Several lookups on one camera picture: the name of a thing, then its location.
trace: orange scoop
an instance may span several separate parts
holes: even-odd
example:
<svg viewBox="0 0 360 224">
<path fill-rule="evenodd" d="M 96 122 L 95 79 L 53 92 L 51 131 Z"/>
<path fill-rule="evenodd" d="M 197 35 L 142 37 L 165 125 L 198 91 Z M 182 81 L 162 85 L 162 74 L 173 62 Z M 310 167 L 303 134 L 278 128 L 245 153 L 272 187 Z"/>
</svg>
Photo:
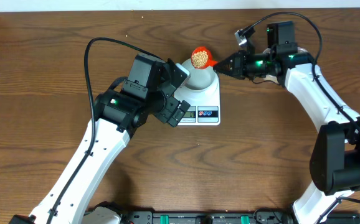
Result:
<svg viewBox="0 0 360 224">
<path fill-rule="evenodd" d="M 205 69 L 208 66 L 213 67 L 213 65 L 217 64 L 217 62 L 213 60 L 212 53 L 206 47 L 197 47 L 192 52 L 191 56 L 194 55 L 197 52 L 202 52 L 202 51 L 206 51 L 206 53 L 207 53 L 207 62 L 206 62 L 206 64 L 204 66 L 202 66 L 201 68 L 198 68 L 198 69 Z"/>
</svg>

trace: wooden table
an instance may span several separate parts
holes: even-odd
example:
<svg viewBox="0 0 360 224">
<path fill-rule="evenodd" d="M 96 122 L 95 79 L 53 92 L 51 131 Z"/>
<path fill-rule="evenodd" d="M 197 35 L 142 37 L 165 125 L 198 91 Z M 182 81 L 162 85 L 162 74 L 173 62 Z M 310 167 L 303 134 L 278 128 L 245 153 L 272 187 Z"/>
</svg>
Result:
<svg viewBox="0 0 360 224">
<path fill-rule="evenodd" d="M 112 37 L 183 62 L 205 45 L 221 60 L 238 50 L 234 32 L 276 10 L 0 13 L 0 223 L 27 215 L 75 152 L 90 119 L 83 53 Z M 360 9 L 295 10 L 322 31 L 319 65 L 360 113 Z M 318 39 L 292 19 L 301 47 Z M 266 47 L 265 25 L 254 36 Z M 97 43 L 90 52 L 95 96 L 127 76 L 136 52 Z M 222 123 L 171 128 L 150 117 L 117 157 L 90 202 L 155 210 L 229 212 L 286 208 L 310 183 L 316 130 L 296 98 L 269 83 L 220 76 Z M 360 198 L 360 192 L 354 194 Z M 360 212 L 344 202 L 340 210 Z"/>
</svg>

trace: white robotic arm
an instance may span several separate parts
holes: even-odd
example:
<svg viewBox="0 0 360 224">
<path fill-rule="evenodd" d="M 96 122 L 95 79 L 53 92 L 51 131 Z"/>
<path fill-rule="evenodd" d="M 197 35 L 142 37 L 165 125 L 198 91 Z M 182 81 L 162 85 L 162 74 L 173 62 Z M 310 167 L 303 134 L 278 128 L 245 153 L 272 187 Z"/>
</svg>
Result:
<svg viewBox="0 0 360 224">
<path fill-rule="evenodd" d="M 343 107 L 343 110 L 357 121 L 360 114 L 352 110 L 332 89 L 332 87 L 325 80 L 321 74 L 321 70 L 316 65 L 316 74 L 319 76 L 321 84 L 331 97 Z M 323 93 L 311 73 L 311 63 L 296 65 L 287 71 L 285 78 L 285 88 L 292 93 L 298 101 L 302 104 L 305 111 L 308 113 L 310 119 L 314 123 L 317 132 L 324 124 L 332 121 L 339 124 L 348 123 L 349 120 L 345 118 L 332 104 L 328 97 Z"/>
<path fill-rule="evenodd" d="M 325 221 L 340 200 L 353 200 L 347 197 L 360 190 L 360 114 L 336 94 L 319 66 L 315 65 L 313 73 L 316 59 L 298 48 L 292 21 L 268 24 L 268 50 L 255 54 L 249 40 L 255 32 L 253 27 L 278 14 L 299 16 L 308 21 L 319 35 L 321 51 L 321 34 L 308 18 L 294 12 L 278 12 L 238 30 L 235 37 L 243 50 L 219 62 L 214 70 L 240 80 L 248 78 L 254 82 L 256 78 L 263 78 L 263 82 L 275 82 L 294 94 L 308 113 L 318 132 L 310 160 L 313 181 L 292 204 L 293 217 L 283 222 L 315 224 Z M 345 143 L 356 145 L 355 150 L 345 152 Z"/>
<path fill-rule="evenodd" d="M 318 65 L 316 65 L 316 74 L 320 76 L 321 84 L 323 84 L 332 98 L 339 105 L 343 106 L 343 110 L 356 121 L 360 115 L 350 109 L 336 94 L 322 76 Z M 285 88 L 302 104 L 316 126 L 317 132 L 322 125 L 332 121 L 339 124 L 349 122 L 348 119 L 339 113 L 328 97 L 324 95 L 317 82 L 314 81 L 313 74 L 311 73 L 311 63 L 296 65 L 295 68 L 289 69 L 285 79 Z M 318 219 L 321 219 L 320 222 L 325 222 L 327 215 L 323 217 L 321 215 L 332 206 L 336 198 L 340 196 L 348 197 L 352 194 L 352 190 L 343 190 L 336 192 L 334 195 L 327 196 L 311 182 L 302 197 L 293 203 L 293 213 L 299 224 L 315 224 Z"/>
<path fill-rule="evenodd" d="M 136 56 L 128 78 L 115 80 L 93 102 L 87 55 L 91 44 L 97 40 L 124 44 L 144 54 Z M 124 42 L 105 37 L 91 40 L 85 53 L 85 72 L 93 116 L 82 142 L 43 201 L 28 217 L 15 215 L 10 223 L 95 223 L 99 220 L 99 223 L 117 224 L 118 214 L 106 208 L 99 208 L 97 213 L 83 219 L 105 172 L 150 114 L 175 127 L 190 107 L 187 102 L 173 97 L 189 79 L 189 72 L 183 66 L 170 59 L 165 62 Z M 115 91 L 121 82 L 121 91 Z"/>
<path fill-rule="evenodd" d="M 70 176 L 83 159 L 90 145 L 92 135 L 91 122 L 88 123 L 82 142 L 60 178 L 43 201 L 31 212 L 30 217 L 36 217 L 34 223 L 45 224 L 47 222 L 49 210 L 53 207 Z M 96 140 L 92 154 L 86 159 L 60 200 L 60 205 L 57 207 L 51 223 L 80 223 L 82 221 L 87 205 L 105 172 L 117 155 L 129 143 L 130 137 L 127 131 L 121 133 L 116 130 L 117 127 L 116 124 L 102 118 L 96 122 Z"/>
</svg>

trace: digital scale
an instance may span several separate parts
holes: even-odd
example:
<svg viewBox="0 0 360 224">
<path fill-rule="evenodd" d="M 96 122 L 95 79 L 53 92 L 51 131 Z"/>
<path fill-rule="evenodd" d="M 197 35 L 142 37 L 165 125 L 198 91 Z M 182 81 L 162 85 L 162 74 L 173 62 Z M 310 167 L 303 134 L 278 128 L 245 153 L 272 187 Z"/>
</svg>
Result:
<svg viewBox="0 0 360 224">
<path fill-rule="evenodd" d="M 190 72 L 191 77 L 174 92 L 174 97 L 179 101 L 187 101 L 190 108 L 178 125 L 219 125 L 220 85 L 216 72 L 211 66 L 194 68 L 191 59 L 182 66 Z"/>
</svg>

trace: black cable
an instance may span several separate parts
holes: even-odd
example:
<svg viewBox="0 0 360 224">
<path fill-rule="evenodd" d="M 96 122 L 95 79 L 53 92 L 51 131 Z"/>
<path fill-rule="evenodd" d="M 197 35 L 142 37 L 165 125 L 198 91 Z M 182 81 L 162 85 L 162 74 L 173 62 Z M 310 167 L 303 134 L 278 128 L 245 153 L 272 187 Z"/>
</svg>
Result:
<svg viewBox="0 0 360 224">
<path fill-rule="evenodd" d="M 244 30 L 244 34 L 246 34 L 251 28 L 255 27 L 257 24 L 263 22 L 264 20 L 273 17 L 273 16 L 277 16 L 277 15 L 292 15 L 292 16 L 298 16 L 302 19 L 304 19 L 305 21 L 307 21 L 316 31 L 319 42 L 320 42 L 320 47 L 318 49 L 317 55 L 315 57 L 315 60 L 311 66 L 311 72 L 313 74 L 313 78 L 314 80 L 317 82 L 317 85 L 320 87 L 321 91 L 323 91 L 323 93 L 328 97 L 328 99 L 332 102 L 332 104 L 334 104 L 334 106 L 336 107 L 336 109 L 343 115 L 345 116 L 350 123 L 358 130 L 359 134 L 360 134 L 360 126 L 357 124 L 357 122 L 355 122 L 345 111 L 343 111 L 343 107 L 339 106 L 338 103 L 332 98 L 332 96 L 327 92 L 327 90 L 324 88 L 324 86 L 321 84 L 320 80 L 319 80 L 319 76 L 317 76 L 316 74 L 316 70 L 315 67 L 317 65 L 317 61 L 318 61 L 318 57 L 320 56 L 320 53 L 323 49 L 323 37 L 321 36 L 320 30 L 318 29 L 318 27 L 316 26 L 316 24 L 314 24 L 309 18 L 307 18 L 306 16 L 296 13 L 296 12 L 276 12 L 273 14 L 270 14 L 268 16 L 265 16 L 263 18 L 261 18 L 259 21 L 255 22 L 254 24 L 252 24 L 251 26 L 248 26 L 247 28 L 245 28 Z M 354 203 L 360 203 L 360 200 L 358 199 L 354 199 L 354 198 L 349 198 L 349 197 L 338 197 L 337 199 L 339 200 L 347 200 L 350 202 L 354 202 Z"/>
<path fill-rule="evenodd" d="M 128 77 L 119 77 L 115 81 L 112 82 L 110 87 L 108 87 L 109 90 L 114 90 L 119 84 L 121 84 L 123 81 L 127 80 Z"/>
<path fill-rule="evenodd" d="M 316 224 L 320 224 L 320 221 L 326 216 L 328 215 L 337 205 L 339 205 L 340 203 L 342 202 L 341 199 L 336 199 L 332 204 L 331 206 L 329 206 L 329 208 L 323 213 L 320 215 L 320 217 L 318 218 Z"/>
<path fill-rule="evenodd" d="M 135 47 L 131 44 L 128 44 L 126 42 L 122 42 L 120 40 L 115 40 L 115 39 L 111 39 L 111 38 L 107 38 L 107 37 L 96 37 L 94 39 L 92 39 L 86 46 L 86 50 L 85 50 L 85 57 L 84 57 L 84 67 L 85 67 L 85 78 L 86 78 L 86 86 L 87 86 L 87 95 L 88 95 L 88 101 L 90 103 L 90 112 L 92 114 L 92 138 L 90 141 L 90 145 L 87 149 L 87 151 L 85 152 L 84 157 L 82 158 L 82 160 L 79 162 L 79 165 L 76 167 L 75 171 L 73 172 L 73 174 L 70 176 L 69 180 L 67 181 L 67 183 L 65 184 L 65 186 L 63 187 L 63 189 L 61 190 L 61 193 L 59 194 L 59 196 L 57 197 L 57 200 L 55 201 L 53 207 L 50 209 L 50 215 L 49 218 L 47 219 L 47 224 L 50 224 L 55 213 L 57 212 L 57 207 L 60 205 L 61 199 L 64 196 L 65 192 L 67 191 L 69 185 L 72 183 L 72 181 L 74 180 L 75 176 L 77 175 L 77 173 L 79 172 L 80 168 L 82 168 L 83 164 L 85 163 L 87 157 L 90 155 L 90 153 L 92 152 L 93 146 L 94 146 L 94 142 L 95 142 L 95 112 L 94 112 L 94 100 L 93 100 L 93 92 L 92 92 L 92 85 L 90 84 L 90 77 L 88 75 L 88 52 L 90 51 L 90 47 L 92 46 L 92 44 L 96 41 L 99 40 L 104 40 L 104 41 L 109 41 L 109 42 L 113 42 L 113 43 L 117 43 L 117 44 L 121 44 L 124 45 L 126 47 L 129 47 L 131 49 L 135 49 L 138 50 L 141 53 L 144 54 L 148 54 L 154 57 L 157 57 L 159 59 L 161 59 L 160 57 L 156 56 L 155 54 L 151 54 L 143 49 L 140 49 L 138 47 Z M 113 82 L 110 86 L 110 88 L 113 85 L 116 85 L 116 82 Z"/>
<path fill-rule="evenodd" d="M 268 208 L 268 207 L 263 207 L 263 208 L 258 208 L 256 209 L 256 211 L 253 213 L 252 215 L 252 218 L 254 218 L 256 220 L 256 222 L 260 223 L 257 218 L 255 218 L 255 216 L 257 216 L 257 212 L 260 211 L 260 210 L 268 210 L 269 212 L 272 212 L 274 214 L 274 217 L 277 219 L 278 223 L 276 224 L 282 224 L 282 221 L 278 218 L 277 214 L 271 209 L 271 208 Z"/>
</svg>

